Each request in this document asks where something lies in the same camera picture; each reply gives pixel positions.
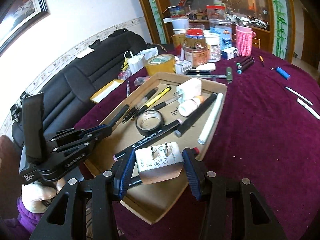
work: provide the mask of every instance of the white tube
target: white tube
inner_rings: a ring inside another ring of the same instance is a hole
[[[208,136],[209,136],[209,134],[211,132],[211,129],[212,129],[213,125],[214,125],[214,122],[215,122],[215,120],[217,118],[217,115],[218,115],[222,100],[223,100],[223,94],[219,93],[217,95],[216,100],[213,103],[213,107],[212,107],[212,110],[211,110],[211,112],[209,114],[208,120],[206,121],[206,123],[205,123],[205,125],[204,125],[204,127],[202,129],[202,132],[200,133],[200,136],[198,138],[198,143],[205,144],[205,142],[207,141]]]

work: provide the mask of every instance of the purple sleeve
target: purple sleeve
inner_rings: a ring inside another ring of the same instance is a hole
[[[17,207],[18,218],[4,220],[4,223],[14,234],[15,239],[28,240],[43,214],[34,214],[28,211],[23,205],[21,197],[17,199]]]

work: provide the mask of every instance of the blue label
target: blue label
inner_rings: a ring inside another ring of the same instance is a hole
[[[221,50],[232,47],[232,29],[226,26],[216,26],[220,28],[210,27],[211,33],[220,35]]]

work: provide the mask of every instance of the door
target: door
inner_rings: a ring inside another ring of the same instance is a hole
[[[304,40],[301,60],[307,62],[318,69],[320,58],[320,30],[310,17],[310,14],[304,9]]]

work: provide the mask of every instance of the white power adapter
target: white power adapter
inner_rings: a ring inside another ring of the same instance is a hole
[[[176,142],[136,150],[136,163],[143,184],[178,177],[184,164]]]
[[[200,96],[202,84],[198,78],[191,78],[188,81],[177,86],[178,95],[182,94],[182,97],[178,98],[178,102],[182,104],[184,101]]]

